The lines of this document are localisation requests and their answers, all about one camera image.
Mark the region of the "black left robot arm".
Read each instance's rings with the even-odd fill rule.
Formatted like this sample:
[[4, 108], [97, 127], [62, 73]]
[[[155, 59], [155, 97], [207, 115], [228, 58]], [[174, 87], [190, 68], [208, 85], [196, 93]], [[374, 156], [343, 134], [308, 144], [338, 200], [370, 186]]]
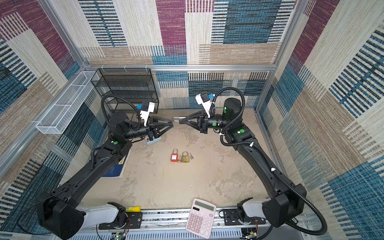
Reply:
[[17, 219], [17, 226], [26, 234], [20, 223], [23, 216], [34, 211], [38, 224], [44, 228], [45, 235], [54, 234], [62, 240], [68, 240], [79, 230], [93, 225], [110, 224], [113, 228], [124, 229], [128, 224], [126, 208], [115, 202], [102, 206], [81, 208], [81, 200], [94, 184], [123, 157], [129, 154], [134, 143], [148, 138], [159, 139], [173, 127], [172, 120], [150, 117], [154, 103], [142, 104], [140, 108], [125, 98], [120, 98], [130, 105], [137, 115], [130, 120], [125, 112], [114, 112], [106, 116], [109, 135], [105, 142], [92, 149], [90, 161], [73, 177], [52, 192], [41, 192], [36, 203], [25, 210]]

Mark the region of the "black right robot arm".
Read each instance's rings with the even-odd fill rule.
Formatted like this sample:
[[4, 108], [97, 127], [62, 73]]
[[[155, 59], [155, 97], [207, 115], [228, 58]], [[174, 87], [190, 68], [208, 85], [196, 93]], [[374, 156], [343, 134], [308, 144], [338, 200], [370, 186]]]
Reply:
[[[226, 87], [216, 94], [206, 92], [195, 96], [203, 110], [179, 120], [200, 133], [207, 134], [214, 129], [220, 136], [221, 144], [232, 147], [253, 168], [267, 190], [269, 199], [262, 203], [261, 210], [272, 227], [284, 224], [304, 234], [324, 235], [328, 230], [327, 222], [321, 212], [306, 198], [307, 191], [303, 185], [295, 185], [272, 162], [261, 148], [253, 132], [243, 123], [246, 106], [244, 94], [237, 88]], [[308, 206], [318, 217], [321, 227], [308, 230], [298, 226], [296, 216], [304, 206]]]

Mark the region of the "red padlock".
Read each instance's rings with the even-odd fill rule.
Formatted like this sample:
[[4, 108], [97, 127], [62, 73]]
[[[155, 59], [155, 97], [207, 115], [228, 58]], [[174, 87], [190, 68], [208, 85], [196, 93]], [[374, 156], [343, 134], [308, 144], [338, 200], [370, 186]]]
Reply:
[[171, 162], [178, 162], [179, 161], [179, 154], [178, 149], [173, 149], [172, 155], [171, 155]]

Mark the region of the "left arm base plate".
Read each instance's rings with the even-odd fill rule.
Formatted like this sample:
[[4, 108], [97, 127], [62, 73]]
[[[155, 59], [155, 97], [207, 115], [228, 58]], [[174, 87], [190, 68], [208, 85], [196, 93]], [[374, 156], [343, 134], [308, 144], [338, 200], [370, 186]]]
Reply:
[[142, 212], [125, 212], [123, 220], [117, 222], [100, 224], [99, 230], [127, 230], [127, 229], [139, 229], [142, 223]]

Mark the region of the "brass padlock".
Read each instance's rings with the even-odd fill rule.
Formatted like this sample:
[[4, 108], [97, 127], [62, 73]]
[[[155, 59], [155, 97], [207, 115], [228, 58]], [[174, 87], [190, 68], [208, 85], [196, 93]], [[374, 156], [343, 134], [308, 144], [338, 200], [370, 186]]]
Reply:
[[189, 163], [190, 162], [190, 155], [187, 151], [184, 151], [181, 155], [181, 162], [182, 163]]

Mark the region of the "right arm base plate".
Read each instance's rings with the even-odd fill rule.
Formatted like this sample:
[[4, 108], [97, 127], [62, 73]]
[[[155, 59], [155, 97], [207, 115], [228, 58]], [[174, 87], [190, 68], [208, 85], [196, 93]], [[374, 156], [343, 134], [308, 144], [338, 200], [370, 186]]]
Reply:
[[225, 226], [237, 226], [237, 225], [265, 225], [267, 221], [264, 218], [252, 217], [246, 218], [243, 215], [243, 218], [239, 215], [239, 211], [236, 209], [222, 209], [219, 211], [219, 217], [224, 220]]

